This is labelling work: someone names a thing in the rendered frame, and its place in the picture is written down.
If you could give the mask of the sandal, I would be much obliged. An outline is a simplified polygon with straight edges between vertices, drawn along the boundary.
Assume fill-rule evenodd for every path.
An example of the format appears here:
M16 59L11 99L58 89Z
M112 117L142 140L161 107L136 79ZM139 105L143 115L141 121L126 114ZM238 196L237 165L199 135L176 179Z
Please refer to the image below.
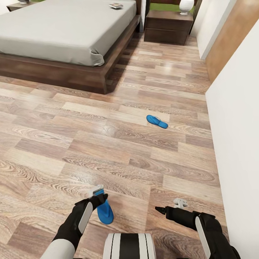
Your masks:
M164 123L163 121L159 120L157 117L154 117L152 115L148 115L146 117L147 121L149 123L152 123L154 125L157 125L157 126L160 126L162 128L167 128L168 127L168 124L167 123Z
M95 195L99 195L101 193L104 193L104 191L103 190L98 191L95 193ZM114 219L114 215L113 215L113 211L110 207L110 204L108 203L108 200L106 200L104 204L99 205L97 207L97 214L102 223L104 223L104 224L112 223L112 221Z

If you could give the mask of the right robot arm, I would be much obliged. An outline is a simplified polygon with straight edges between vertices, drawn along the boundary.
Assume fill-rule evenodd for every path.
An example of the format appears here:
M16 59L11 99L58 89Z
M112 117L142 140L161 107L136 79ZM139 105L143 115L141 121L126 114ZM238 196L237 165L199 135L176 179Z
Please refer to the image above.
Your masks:
M198 232L207 259L241 259L235 247L228 243L222 233L221 224L214 215L184 210L187 201L181 198L173 200L175 206L155 207L168 220L175 221Z

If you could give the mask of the hardback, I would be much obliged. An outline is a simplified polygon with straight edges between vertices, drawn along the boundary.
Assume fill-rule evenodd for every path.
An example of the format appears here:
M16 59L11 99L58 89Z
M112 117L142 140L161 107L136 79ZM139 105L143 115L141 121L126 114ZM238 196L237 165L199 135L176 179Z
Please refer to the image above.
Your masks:
M109 3L109 6L113 7L113 8L122 8L123 7L123 5L118 4L118 3Z

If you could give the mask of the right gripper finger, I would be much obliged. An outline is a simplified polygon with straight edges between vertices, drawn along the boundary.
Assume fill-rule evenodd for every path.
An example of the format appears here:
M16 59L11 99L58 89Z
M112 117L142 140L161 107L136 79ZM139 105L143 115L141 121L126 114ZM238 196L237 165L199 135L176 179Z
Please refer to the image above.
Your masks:
M155 209L160 212L161 214L165 215L166 214L166 208L167 206L164 208L164 207L155 207Z

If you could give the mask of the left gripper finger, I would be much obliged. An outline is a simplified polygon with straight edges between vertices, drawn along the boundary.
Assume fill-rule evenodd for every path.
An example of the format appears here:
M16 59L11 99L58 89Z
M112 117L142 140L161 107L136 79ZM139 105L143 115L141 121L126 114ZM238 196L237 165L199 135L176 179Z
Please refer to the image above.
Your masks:
M104 195L104 203L105 203L105 201L106 201L107 198L108 198L108 194L103 193L103 195ZM103 204L104 204L104 203L103 203Z

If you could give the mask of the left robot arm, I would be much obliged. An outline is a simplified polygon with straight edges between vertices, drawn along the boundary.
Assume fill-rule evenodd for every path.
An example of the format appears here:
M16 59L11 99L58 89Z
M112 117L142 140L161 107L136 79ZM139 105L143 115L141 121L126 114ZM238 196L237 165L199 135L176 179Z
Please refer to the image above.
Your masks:
M105 203L108 194L96 192L104 189L103 185L97 185L88 190L88 198L75 203L72 213L59 227L49 247L40 259L73 259L79 241L85 231L86 225L93 210Z

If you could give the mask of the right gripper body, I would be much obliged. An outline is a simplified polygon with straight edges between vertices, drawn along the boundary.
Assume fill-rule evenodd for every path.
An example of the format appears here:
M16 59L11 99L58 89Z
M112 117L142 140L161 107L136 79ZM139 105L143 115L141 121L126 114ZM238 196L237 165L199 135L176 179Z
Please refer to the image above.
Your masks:
M186 212L188 212L188 211L184 210L182 208L174 208L174 207L167 206L166 218L168 220L175 221L175 222L187 227L184 222L184 215Z

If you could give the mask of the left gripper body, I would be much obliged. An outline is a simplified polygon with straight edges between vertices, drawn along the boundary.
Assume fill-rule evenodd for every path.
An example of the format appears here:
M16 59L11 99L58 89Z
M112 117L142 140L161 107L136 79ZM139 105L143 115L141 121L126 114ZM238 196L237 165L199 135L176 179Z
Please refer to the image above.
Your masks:
M94 197L90 197L90 199L95 201L95 208L104 203L104 195L103 193L96 195Z

